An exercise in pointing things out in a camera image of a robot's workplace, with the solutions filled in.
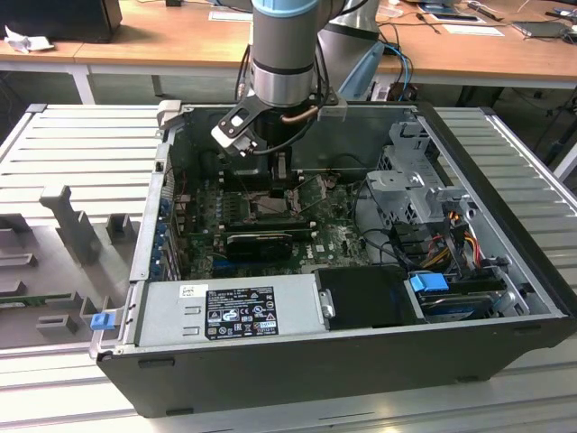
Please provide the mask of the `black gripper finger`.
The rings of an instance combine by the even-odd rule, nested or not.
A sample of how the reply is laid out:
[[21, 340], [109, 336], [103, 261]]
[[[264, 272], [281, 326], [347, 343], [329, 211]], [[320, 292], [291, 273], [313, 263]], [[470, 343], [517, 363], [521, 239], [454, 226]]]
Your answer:
[[289, 184], [289, 157], [286, 152], [276, 152], [269, 157], [270, 197], [284, 198]]

